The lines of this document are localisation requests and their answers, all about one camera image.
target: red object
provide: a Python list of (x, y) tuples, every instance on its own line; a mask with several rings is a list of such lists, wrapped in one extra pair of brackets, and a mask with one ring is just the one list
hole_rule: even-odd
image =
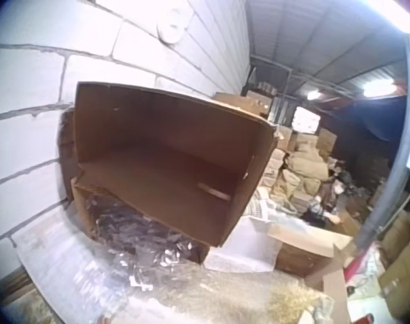
[(373, 324), (374, 323), (374, 317), (373, 314), (368, 314), (361, 319), (358, 319), (357, 321), (353, 322), (353, 324)]
[(361, 254), (357, 255), (357, 257), (354, 258), (353, 261), (345, 268), (344, 274), (346, 282), (348, 282), (353, 277), (353, 275), (357, 273), (359, 267), (361, 266), (362, 260), (364, 259), (369, 249), (370, 245)]

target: stacked boxes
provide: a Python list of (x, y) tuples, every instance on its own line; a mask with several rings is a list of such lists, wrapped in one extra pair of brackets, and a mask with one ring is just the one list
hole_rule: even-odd
[(279, 176), (279, 169), (283, 165), (283, 158), (285, 157), (285, 152), (276, 148), (271, 154), (270, 161), (265, 168), (264, 175), (260, 180), (259, 186), (265, 187), (268, 192), (274, 186), (277, 177)]

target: white round fixture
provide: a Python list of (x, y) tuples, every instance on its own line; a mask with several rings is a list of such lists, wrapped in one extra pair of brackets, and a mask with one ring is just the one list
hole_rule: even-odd
[(157, 23), (158, 37), (166, 44), (176, 44), (183, 38), (186, 24), (186, 10), (183, 2), (172, 1)]

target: dark tarp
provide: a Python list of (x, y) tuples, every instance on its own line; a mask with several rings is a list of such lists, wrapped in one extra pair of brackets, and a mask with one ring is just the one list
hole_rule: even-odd
[(375, 137), (399, 142), (406, 112), (406, 96), (354, 101), (329, 114), (342, 122), (365, 127)]

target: wall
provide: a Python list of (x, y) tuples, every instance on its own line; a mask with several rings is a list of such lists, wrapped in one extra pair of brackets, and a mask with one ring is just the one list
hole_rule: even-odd
[(11, 235), (65, 203), (57, 135), (78, 81), (211, 97), (249, 72), (244, 0), (183, 0), (179, 43), (158, 40), (168, 0), (7, 1), (0, 11), (0, 279)]

